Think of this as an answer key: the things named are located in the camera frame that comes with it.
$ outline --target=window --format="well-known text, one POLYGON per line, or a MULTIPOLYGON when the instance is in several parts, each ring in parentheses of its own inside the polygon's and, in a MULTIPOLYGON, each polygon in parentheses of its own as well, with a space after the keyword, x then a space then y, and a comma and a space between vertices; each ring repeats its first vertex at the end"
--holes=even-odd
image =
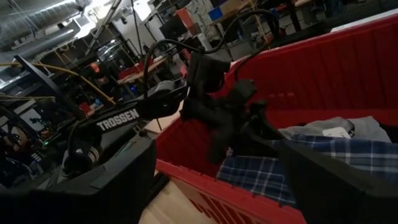
POLYGON ((134 10, 141 21, 144 21, 151 12, 148 1, 149 0, 137 0, 134 2, 134 10))

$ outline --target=gray cloth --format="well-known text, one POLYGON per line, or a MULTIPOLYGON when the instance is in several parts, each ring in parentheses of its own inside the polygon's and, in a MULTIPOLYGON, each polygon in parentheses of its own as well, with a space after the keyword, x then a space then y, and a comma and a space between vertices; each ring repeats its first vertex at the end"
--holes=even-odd
POLYGON ((304 134, 307 136, 323 136, 322 131, 330 128, 342 127, 347 133, 355 127, 354 139, 366 139, 372 141, 391 142, 385 130, 383 130, 378 121, 372 116, 355 119, 344 119, 335 117, 324 121, 314 121, 305 126, 292 126, 279 129, 279 131, 287 138, 291 138, 294 134, 304 134))

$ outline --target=wire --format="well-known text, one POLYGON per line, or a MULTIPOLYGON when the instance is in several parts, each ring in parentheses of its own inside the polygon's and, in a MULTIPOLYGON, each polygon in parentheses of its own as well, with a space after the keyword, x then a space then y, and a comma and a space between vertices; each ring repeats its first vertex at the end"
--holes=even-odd
POLYGON ((69 133, 69 137, 68 137, 68 140, 67 140, 67 151, 68 151, 68 154, 69 154, 69 156, 70 157, 72 157, 72 156, 74 156, 75 154, 76 154, 76 152, 74 151, 74 150, 72 150, 72 139, 74 140, 74 138, 75 138, 75 133, 76 133, 76 130, 79 128, 79 126, 84 122, 84 121, 86 121, 87 120, 87 118, 86 119, 83 119, 83 120, 80 120, 80 121, 77 121, 73 126, 72 126, 72 129, 70 130, 70 133, 69 133))
MULTIPOLYGON (((19 62, 12 62, 12 63, 0 63, 0 67, 1 66, 16 66, 16 65, 20 65, 19 62)), ((113 105, 115 105, 116 103, 113 101, 112 98, 110 98, 108 95, 106 95, 104 92, 102 92, 99 88, 97 88, 97 86, 95 86, 94 84, 92 84, 92 82, 90 82, 89 80, 87 80, 85 77, 77 74, 76 72, 73 72, 71 70, 65 69, 65 68, 60 68, 57 66, 53 66, 53 65, 45 65, 45 64, 40 64, 40 63, 32 63, 32 65, 37 66, 37 67, 45 67, 45 68, 50 68, 50 69, 54 69, 54 70, 58 70, 58 71, 62 71, 62 72, 66 72, 69 73, 71 75, 76 75, 78 77, 80 77, 85 83, 87 83, 89 86, 91 86, 95 91, 97 91, 100 95, 102 95, 104 98, 106 98, 110 103, 112 103, 113 105)))
POLYGON ((243 67, 244 64, 246 64, 248 61, 250 61, 251 59, 253 59, 255 56, 257 56, 259 53, 261 53, 263 50, 265 50, 266 48, 268 48, 269 44, 268 42, 266 42, 263 46, 261 46, 261 48, 254 52, 253 54, 251 54, 249 57, 245 58, 241 63, 239 63, 238 67, 235 68, 234 71, 234 78, 235 81, 238 80, 238 72, 240 71, 240 69, 243 67))
POLYGON ((163 131, 162 126, 160 125, 160 122, 159 122, 159 118, 156 118, 156 122, 159 127, 159 130, 163 131))
MULTIPOLYGON (((251 7, 252 7, 252 10, 256 10, 256 7, 255 7, 255 5, 254 5, 254 3, 253 3, 253 0, 249 0, 249 2, 250 2, 250 5, 251 5, 251 7)), ((255 15, 254 17, 256 18, 256 22, 257 22, 259 31, 262 33, 262 37, 266 40, 266 42, 268 42, 268 40, 267 40, 267 34, 266 34, 266 32, 264 31, 264 28, 263 28, 263 26, 262 26, 262 24, 261 24, 260 18, 259 18, 257 15, 255 15)))
POLYGON ((221 47, 223 46, 225 39, 226 39, 226 35, 227 33, 230 31, 231 27, 233 26, 233 24, 238 21, 240 18, 242 17, 247 17, 247 16, 253 16, 253 15, 265 15, 269 18, 271 18, 274 21, 274 25, 275 25, 275 29, 272 30, 271 32, 277 37, 278 35, 278 31, 279 31, 279 21, 276 19, 275 15, 273 15, 270 11, 265 10, 265 9, 257 9, 257 10, 253 10, 253 11, 248 11, 248 12, 244 12, 244 13, 239 13, 235 19, 229 24, 229 26, 227 27, 225 34, 223 36, 223 38, 221 39, 221 41, 218 43, 218 45, 211 49, 211 50, 207 50, 207 51, 202 51, 199 49, 196 49, 194 47, 191 47, 189 45, 180 43, 176 40, 169 40, 169 39, 164 39, 164 40, 160 40, 158 41, 156 44, 152 45, 147 53, 147 56, 145 58, 145 62, 144 62, 144 99, 148 98, 148 68, 149 68, 149 59, 150 57, 153 55, 155 49, 162 44, 175 44, 175 45, 179 45, 181 47, 185 47, 186 49, 190 49, 192 51, 195 52, 202 52, 203 54, 213 54, 217 51, 219 51, 219 49, 221 49, 221 47))

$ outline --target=white label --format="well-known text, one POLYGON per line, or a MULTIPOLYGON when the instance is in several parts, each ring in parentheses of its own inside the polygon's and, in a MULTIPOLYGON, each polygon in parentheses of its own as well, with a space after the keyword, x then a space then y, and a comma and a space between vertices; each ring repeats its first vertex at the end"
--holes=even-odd
POLYGON ((139 114, 136 109, 132 109, 121 113, 119 115, 114 116, 113 118, 108 118, 104 121, 100 121, 97 125, 103 130, 106 131, 107 129, 114 128, 120 124, 129 122, 133 119, 139 118, 139 114))
POLYGON ((343 127, 331 128, 322 131, 324 136, 351 139, 343 127))

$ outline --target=wooden table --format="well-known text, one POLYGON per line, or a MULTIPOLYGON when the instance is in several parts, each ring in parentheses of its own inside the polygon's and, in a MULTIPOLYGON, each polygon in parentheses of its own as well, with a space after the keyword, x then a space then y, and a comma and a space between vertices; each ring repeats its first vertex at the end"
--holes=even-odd
MULTIPOLYGON (((152 72, 157 67, 159 67, 160 65, 165 63, 167 61, 167 59, 169 59, 169 57, 164 57, 164 58, 160 59, 159 61, 153 63, 151 66, 148 67, 148 73, 152 72)), ((143 76, 144 76, 144 71, 141 71, 139 73, 134 73, 134 74, 124 77, 121 80, 118 80, 118 84, 122 85, 122 84, 131 83, 134 80, 137 80, 138 78, 142 78, 143 76)))
POLYGON ((159 118, 159 124, 157 123, 156 119, 153 119, 149 122, 144 129, 153 134, 159 134, 162 132, 163 129, 167 128, 174 120, 180 117, 180 110, 182 110, 183 101, 180 103, 180 107, 178 108, 177 112, 171 116, 159 118))
MULTIPOLYGON (((218 37, 220 39, 223 38, 223 34, 221 33, 220 28, 218 28, 217 24, 219 24, 220 22, 223 22, 226 19, 229 19, 229 18, 231 18, 233 16, 236 16, 242 9, 244 9, 248 5, 249 5, 249 1, 244 1, 240 5, 237 5, 235 10, 233 10, 233 11, 231 11, 231 12, 229 12, 229 13, 223 15, 223 16, 221 16, 220 18, 216 19, 215 21, 213 21, 210 24, 210 26, 213 26, 216 29, 216 32, 217 32, 218 37)), ((249 40, 249 38, 251 38, 250 34, 247 34, 246 28, 243 26, 243 21, 241 19, 239 20, 239 24, 241 25, 241 28, 243 30, 244 38, 247 39, 249 41, 249 43, 250 43, 250 40, 249 40)), ((234 58, 232 57, 232 53, 231 53, 231 51, 230 51, 230 49, 229 49, 229 47, 228 47, 226 42, 224 42, 224 47, 225 47, 225 51, 228 53, 229 58, 231 59, 231 61, 233 61, 234 58)))
POLYGON ((215 224, 216 222, 200 213, 172 181, 144 209, 139 220, 139 224, 187 223, 215 224))

